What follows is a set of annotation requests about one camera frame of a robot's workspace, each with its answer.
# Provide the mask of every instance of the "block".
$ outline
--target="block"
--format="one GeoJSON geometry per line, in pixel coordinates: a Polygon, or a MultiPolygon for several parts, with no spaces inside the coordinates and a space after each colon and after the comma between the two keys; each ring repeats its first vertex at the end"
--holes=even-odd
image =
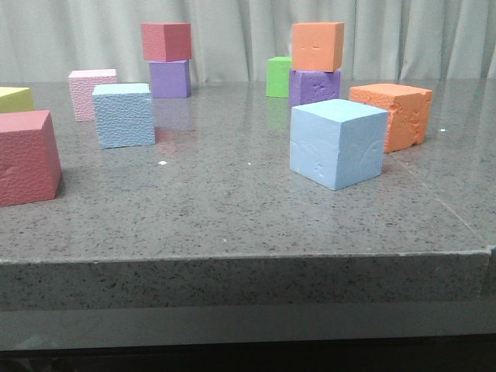
{"type": "Polygon", "coordinates": [[[288,97],[291,61],[291,57],[274,57],[267,60],[267,97],[288,97]]]}
{"type": "Polygon", "coordinates": [[[151,61],[149,67],[154,98],[187,98],[191,95],[189,60],[151,61]]]}
{"type": "Polygon", "coordinates": [[[50,111],[0,114],[0,206],[54,199],[60,175],[50,111]]]}
{"type": "Polygon", "coordinates": [[[34,110],[29,88],[0,87],[0,113],[34,110]]]}
{"type": "Polygon", "coordinates": [[[190,60],[190,23],[142,23],[141,38],[145,60],[172,62],[190,60]]]}
{"type": "Polygon", "coordinates": [[[155,144],[152,95],[148,84],[104,84],[93,91],[100,147],[155,144]]]}
{"type": "Polygon", "coordinates": [[[343,99],[293,107],[290,168],[332,190],[380,175],[387,113],[343,99]]]}
{"type": "Polygon", "coordinates": [[[291,70],[289,75],[290,107],[340,98],[341,71],[291,70]]]}
{"type": "Polygon", "coordinates": [[[343,62],[343,22],[293,25],[293,70],[333,72],[343,62]]]}
{"type": "Polygon", "coordinates": [[[72,71],[69,75],[69,89],[76,121],[95,120],[91,96],[93,89],[100,84],[115,84],[116,82],[115,69],[72,71]]]}
{"type": "Polygon", "coordinates": [[[399,84],[362,85],[350,89],[350,100],[389,111],[384,152],[424,142],[432,100],[430,89],[399,84]]]}

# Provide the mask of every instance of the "white curtain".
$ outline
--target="white curtain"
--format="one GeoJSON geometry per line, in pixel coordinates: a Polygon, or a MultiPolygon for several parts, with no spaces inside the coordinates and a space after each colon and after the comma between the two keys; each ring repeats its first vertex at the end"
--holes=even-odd
{"type": "Polygon", "coordinates": [[[148,81],[142,22],[191,23],[193,81],[264,81],[291,24],[322,21],[345,22],[346,79],[496,78],[494,0],[0,0],[0,81],[148,81]]]}

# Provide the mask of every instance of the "red foam cube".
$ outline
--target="red foam cube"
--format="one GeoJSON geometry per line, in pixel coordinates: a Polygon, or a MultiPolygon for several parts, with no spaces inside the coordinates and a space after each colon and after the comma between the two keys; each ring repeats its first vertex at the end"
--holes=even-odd
{"type": "Polygon", "coordinates": [[[0,114],[0,206],[54,199],[60,176],[50,111],[0,114]]]}
{"type": "Polygon", "coordinates": [[[190,23],[142,23],[141,37],[145,60],[173,62],[190,60],[190,23]]]}

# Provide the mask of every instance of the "light blue foam cube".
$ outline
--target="light blue foam cube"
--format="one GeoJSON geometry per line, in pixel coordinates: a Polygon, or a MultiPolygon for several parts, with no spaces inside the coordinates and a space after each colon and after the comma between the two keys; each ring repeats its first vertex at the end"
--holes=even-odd
{"type": "Polygon", "coordinates": [[[332,190],[380,175],[387,117],[344,99],[293,107],[290,168],[332,190]]]}
{"type": "Polygon", "coordinates": [[[93,105],[102,149],[155,144],[148,84],[97,85],[93,105]]]}

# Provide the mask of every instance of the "green foam cube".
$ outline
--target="green foam cube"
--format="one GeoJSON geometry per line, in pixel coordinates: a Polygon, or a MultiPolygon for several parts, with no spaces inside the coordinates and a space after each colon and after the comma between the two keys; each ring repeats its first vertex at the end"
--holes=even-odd
{"type": "Polygon", "coordinates": [[[274,57],[267,60],[267,97],[289,96],[289,70],[291,57],[274,57]]]}

